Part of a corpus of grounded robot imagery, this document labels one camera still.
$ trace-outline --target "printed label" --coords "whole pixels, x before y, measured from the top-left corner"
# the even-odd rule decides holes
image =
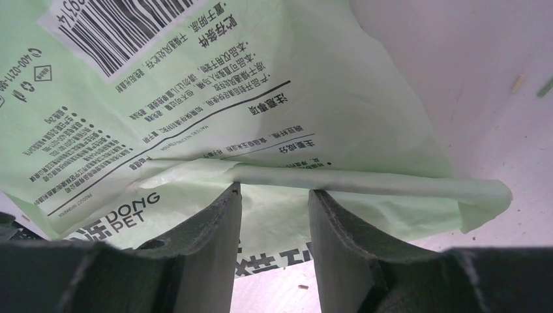
[[[38,24],[111,83],[205,2],[56,0]]]

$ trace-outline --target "black line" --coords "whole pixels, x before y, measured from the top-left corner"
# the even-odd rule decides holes
[[[265,150],[265,149],[268,149],[268,148],[272,148],[272,147],[275,147],[275,146],[278,146],[278,145],[282,145],[283,143],[287,143],[287,142],[291,142],[292,140],[298,140],[298,139],[301,139],[301,138],[305,138],[305,137],[309,137],[309,136],[313,136],[315,135],[315,133],[313,134],[309,134],[309,135],[305,135],[305,136],[299,136],[299,137],[296,137],[296,138],[292,138],[290,140],[286,140],[285,142],[281,142],[281,143],[277,143],[276,145],[272,145],[270,147],[265,147],[265,148],[261,148],[261,149],[257,149],[255,151],[250,151],[250,152],[246,152],[246,153],[242,153],[241,155],[249,155],[250,153],[254,153],[254,152],[258,152],[258,151],[261,151],[261,150]],[[227,158],[235,158],[235,157],[239,157],[241,155],[233,155],[233,156],[227,156],[226,158],[221,158],[221,160],[226,160]]]
[[[58,210],[60,210],[64,205],[66,205],[66,204],[68,204],[69,202],[75,200],[75,198],[77,198],[78,196],[80,196],[81,194],[83,194],[84,192],[86,192],[87,190],[89,190],[90,188],[92,188],[92,186],[94,186],[95,184],[97,184],[99,181],[101,181],[102,179],[106,178],[107,176],[109,176],[109,174],[113,173],[115,170],[117,170],[118,168],[120,168],[121,166],[123,166],[124,164],[126,164],[127,162],[130,162],[132,159],[134,159],[134,158],[136,158],[136,157],[139,157],[139,156],[143,155],[144,153],[146,153],[146,152],[148,152],[148,151],[150,151],[150,150],[156,148],[157,146],[159,146],[160,144],[164,143],[164,142],[167,141],[167,140],[170,140],[170,139],[173,139],[173,138],[175,138],[175,137],[178,137],[178,136],[182,135],[184,132],[187,132],[187,131],[190,130],[192,127],[196,126],[197,124],[200,124],[201,122],[205,121],[206,119],[208,119],[208,118],[210,118],[210,117],[212,117],[212,116],[214,116],[214,115],[216,115],[216,114],[219,114],[219,113],[221,113],[221,112],[223,112],[223,111],[226,111],[226,110],[228,110],[228,109],[232,109],[232,108],[234,108],[235,106],[239,106],[240,104],[244,104],[244,103],[247,103],[247,102],[250,102],[250,101],[253,101],[253,100],[257,100],[257,99],[259,99],[259,98],[261,98],[261,97],[264,97],[265,95],[268,95],[269,93],[272,93],[273,91],[276,91],[276,90],[278,90],[278,89],[280,89],[280,88],[282,88],[282,87],[288,85],[289,83],[291,83],[291,81],[288,80],[288,81],[286,81],[286,82],[284,82],[284,83],[282,83],[282,84],[280,84],[280,85],[278,85],[278,86],[276,86],[276,87],[274,87],[274,88],[272,88],[272,89],[270,89],[270,90],[267,90],[266,92],[264,92],[264,93],[262,93],[262,94],[260,94],[260,95],[258,95],[258,96],[256,96],[256,97],[253,97],[253,98],[250,98],[250,99],[247,99],[247,100],[242,100],[242,101],[240,101],[240,102],[238,102],[238,103],[235,103],[235,104],[232,104],[232,105],[230,105],[230,106],[227,106],[226,108],[222,108],[222,109],[220,109],[220,110],[218,110],[218,111],[215,111],[215,112],[209,114],[208,116],[204,117],[203,119],[200,119],[199,121],[197,121],[197,122],[195,122],[194,124],[190,125],[189,127],[187,127],[186,129],[184,129],[183,131],[179,132],[178,134],[174,134],[173,136],[169,136],[169,137],[167,137],[167,138],[161,140],[160,142],[156,143],[156,144],[155,144],[154,146],[152,146],[151,148],[148,148],[148,149],[142,151],[141,153],[138,153],[137,155],[131,157],[130,159],[124,161],[123,163],[121,163],[120,165],[118,165],[117,167],[115,167],[114,169],[112,169],[111,171],[109,171],[106,175],[102,176],[100,179],[98,179],[97,181],[95,181],[94,183],[92,183],[90,186],[88,186],[87,188],[83,189],[81,192],[79,192],[79,193],[76,194],[75,196],[73,196],[73,198],[67,200],[64,204],[60,205],[57,209],[55,209],[55,210],[53,210],[52,212],[48,213],[48,216],[50,216],[50,215],[52,215],[52,214],[58,212]]]

